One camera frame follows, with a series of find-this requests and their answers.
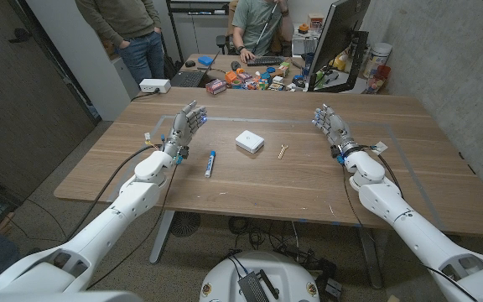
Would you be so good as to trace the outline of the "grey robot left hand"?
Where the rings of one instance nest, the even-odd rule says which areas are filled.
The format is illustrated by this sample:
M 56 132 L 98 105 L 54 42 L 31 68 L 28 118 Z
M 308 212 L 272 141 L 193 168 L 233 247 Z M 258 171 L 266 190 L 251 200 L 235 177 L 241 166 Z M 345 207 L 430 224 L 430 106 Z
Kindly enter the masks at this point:
M 205 107 L 197 107 L 197 101 L 192 101 L 177 113 L 174 122 L 165 140 L 163 152 L 175 157 L 177 153 L 187 147 L 193 135 L 207 120 Z

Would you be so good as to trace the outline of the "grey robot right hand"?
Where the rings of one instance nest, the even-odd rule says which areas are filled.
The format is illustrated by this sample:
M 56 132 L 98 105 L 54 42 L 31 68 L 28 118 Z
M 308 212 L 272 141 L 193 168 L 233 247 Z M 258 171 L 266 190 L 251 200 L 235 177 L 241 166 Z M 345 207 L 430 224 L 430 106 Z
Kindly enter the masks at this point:
M 323 104 L 322 107 L 316 108 L 312 123 L 326 136 L 334 159 L 339 156 L 346 158 L 355 151 L 361 151 L 361 147 L 351 135 L 348 124 L 331 107 Z

